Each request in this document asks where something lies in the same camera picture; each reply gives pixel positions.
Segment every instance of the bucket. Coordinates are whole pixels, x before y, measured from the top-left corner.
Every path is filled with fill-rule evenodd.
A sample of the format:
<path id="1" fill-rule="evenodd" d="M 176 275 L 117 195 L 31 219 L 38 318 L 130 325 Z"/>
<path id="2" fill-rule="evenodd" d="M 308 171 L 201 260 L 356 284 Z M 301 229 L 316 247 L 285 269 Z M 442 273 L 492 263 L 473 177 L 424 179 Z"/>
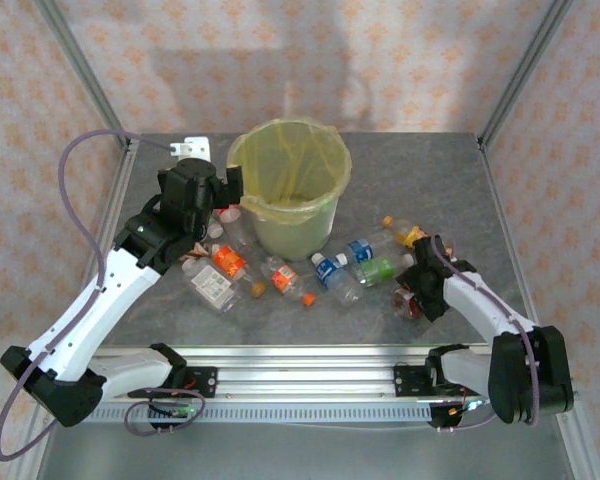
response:
<path id="1" fill-rule="evenodd" d="M 351 156 L 333 127 L 284 119 L 254 128 L 231 146 L 228 166 L 242 166 L 244 196 L 260 245 L 302 260 L 329 240 L 351 178 Z"/>

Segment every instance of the wall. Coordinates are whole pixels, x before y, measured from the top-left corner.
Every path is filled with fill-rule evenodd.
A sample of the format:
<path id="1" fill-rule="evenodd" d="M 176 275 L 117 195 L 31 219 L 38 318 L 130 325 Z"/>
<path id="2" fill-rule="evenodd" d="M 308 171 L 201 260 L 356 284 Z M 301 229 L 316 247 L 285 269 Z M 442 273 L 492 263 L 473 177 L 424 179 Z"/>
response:
<path id="1" fill-rule="evenodd" d="M 550 0 L 61 0 L 122 124 L 479 132 Z"/>
<path id="2" fill-rule="evenodd" d="M 540 321 L 600 451 L 600 0 L 577 1 L 488 153 Z"/>
<path id="3" fill-rule="evenodd" d="M 102 127 L 33 3 L 0 1 L 0 355 L 39 336 L 78 291 L 88 247 L 61 206 L 56 164 L 73 137 Z M 108 139 L 78 147 L 69 160 L 67 188 L 92 231 L 119 158 Z M 0 366 L 0 408 L 13 385 Z M 6 452 L 31 413 L 22 397 Z M 7 468 L 0 464 L 0 478 Z"/>

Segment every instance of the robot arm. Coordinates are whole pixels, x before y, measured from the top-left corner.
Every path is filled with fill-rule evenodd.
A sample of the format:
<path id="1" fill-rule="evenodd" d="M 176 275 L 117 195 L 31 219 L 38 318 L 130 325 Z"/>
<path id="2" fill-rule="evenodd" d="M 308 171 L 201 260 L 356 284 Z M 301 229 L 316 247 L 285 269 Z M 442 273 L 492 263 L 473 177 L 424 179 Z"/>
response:
<path id="1" fill-rule="evenodd" d="M 206 235 L 215 208 L 240 202 L 242 172 L 227 182 L 200 158 L 161 171 L 161 193 L 130 218 L 107 255 L 105 282 L 87 314 L 33 371 L 24 388 L 65 427 L 80 423 L 102 400 L 147 387 L 182 388 L 185 362 L 163 344 L 131 356 L 92 361 L 107 334 L 140 295 Z M 94 278 L 60 319 L 28 348 L 11 346 L 0 362 L 20 379 L 33 359 L 76 316 L 96 288 Z"/>
<path id="2" fill-rule="evenodd" d="M 517 321 L 526 332 L 535 357 L 540 414 L 570 410 L 573 390 L 560 332 L 555 327 L 539 327 L 515 312 L 486 286 L 468 262 L 451 262 L 440 253 L 445 250 L 439 236 L 415 241 L 414 250 L 416 264 L 398 277 L 398 283 L 414 293 L 430 321 L 453 307 L 491 346 L 490 358 L 463 345 L 431 350 L 426 363 L 434 386 L 453 383 L 488 396 L 495 413 L 505 423 L 530 420 L 532 381 L 521 333 L 513 325 Z"/>

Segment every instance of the gray table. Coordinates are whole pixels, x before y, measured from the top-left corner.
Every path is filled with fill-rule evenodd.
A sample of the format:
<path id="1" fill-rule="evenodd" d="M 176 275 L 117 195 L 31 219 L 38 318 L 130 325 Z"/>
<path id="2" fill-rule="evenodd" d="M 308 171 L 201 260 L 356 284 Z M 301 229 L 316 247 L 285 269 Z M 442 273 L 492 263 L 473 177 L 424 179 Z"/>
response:
<path id="1" fill-rule="evenodd" d="M 168 144 L 190 135 L 149 137 Z M 209 135 L 212 161 L 221 172 L 236 137 Z M 380 229 L 385 215 L 412 219 L 425 230 L 450 235 L 457 255 L 469 260 L 496 293 L 524 313 L 487 174 L 472 134 L 345 133 L 342 138 L 351 152 L 352 177 L 338 204 L 327 253 L 337 253 L 349 241 Z M 168 153 L 140 145 L 118 229 L 159 192 L 158 169 L 174 162 L 175 157 Z M 264 258 L 264 252 L 258 255 Z M 365 289 L 358 304 L 346 309 L 318 283 L 309 261 L 292 265 L 318 295 L 310 309 L 288 301 L 272 287 L 260 299 L 245 299 L 229 313 L 217 314 L 186 290 L 180 269 L 172 268 L 131 307 L 106 343 L 325 345 L 482 341 L 457 312 L 449 311 L 433 324 L 425 319 L 402 319 L 391 304 L 395 282 Z"/>

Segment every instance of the blue label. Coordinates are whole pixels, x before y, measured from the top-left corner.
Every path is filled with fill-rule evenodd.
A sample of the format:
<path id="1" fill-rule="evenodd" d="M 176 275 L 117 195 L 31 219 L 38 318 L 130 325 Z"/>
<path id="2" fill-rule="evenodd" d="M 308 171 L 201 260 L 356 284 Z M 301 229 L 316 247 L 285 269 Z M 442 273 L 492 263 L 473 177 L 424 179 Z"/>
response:
<path id="1" fill-rule="evenodd" d="M 338 269 L 339 265 L 338 262 L 325 258 L 316 266 L 316 275 L 325 287 L 328 287 L 329 277 Z"/>
<path id="2" fill-rule="evenodd" d="M 362 263 L 367 260 L 371 260 L 373 258 L 373 250 L 371 249 L 371 245 L 364 238 L 360 240 L 356 240 L 355 242 L 351 242 L 349 244 L 349 248 L 356 256 L 356 262 Z"/>

